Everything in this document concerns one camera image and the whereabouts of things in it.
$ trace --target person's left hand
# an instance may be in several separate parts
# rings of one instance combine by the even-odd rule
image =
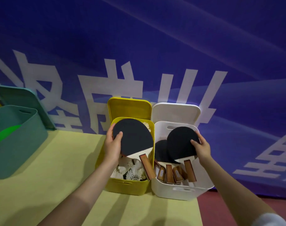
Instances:
[[[112,130],[114,126],[115,126],[115,123],[113,123],[110,126],[110,128],[108,129],[106,133],[106,138],[104,141],[104,152],[105,152],[104,161],[108,161],[110,163],[118,165],[118,160],[119,160],[120,152],[121,152],[121,139],[122,139],[123,133],[119,132],[115,140],[113,140]]]

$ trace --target black table tennis paddle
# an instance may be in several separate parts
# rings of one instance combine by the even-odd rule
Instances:
[[[121,155],[141,161],[148,180],[156,177],[148,155],[153,149],[153,138],[148,128],[136,119],[126,118],[118,121],[112,131],[113,139],[123,132]]]
[[[164,174],[166,172],[166,181],[168,184],[178,184],[183,181],[183,177],[177,168],[178,163],[171,159],[168,155],[167,140],[160,140],[156,142],[154,149],[154,160],[161,166],[157,177],[158,180],[164,182]]]
[[[195,159],[196,150],[190,143],[194,140],[200,143],[196,132],[189,127],[177,127],[167,137],[167,151],[169,156],[178,163],[185,165],[189,182],[196,182],[191,161]]]

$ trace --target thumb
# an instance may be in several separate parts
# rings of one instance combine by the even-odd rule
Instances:
[[[190,143],[196,148],[197,146],[199,146],[200,144],[194,140],[190,140]]]
[[[119,132],[119,134],[116,136],[115,140],[117,140],[118,142],[121,142],[122,137],[123,137],[123,132]]]

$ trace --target teal storage bin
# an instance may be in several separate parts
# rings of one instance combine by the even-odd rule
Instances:
[[[20,127],[0,142],[0,179],[11,176],[48,137],[36,109],[0,107],[0,132],[15,125]]]

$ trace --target bin lid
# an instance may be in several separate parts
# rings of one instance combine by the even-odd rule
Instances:
[[[0,99],[5,105],[16,105],[36,109],[46,129],[56,130],[54,123],[39,98],[30,89],[0,85]]]
[[[117,117],[150,120],[152,106],[149,101],[112,97],[107,102],[110,121]]]
[[[197,105],[160,102],[152,107],[151,121],[168,121],[194,125],[201,114]]]

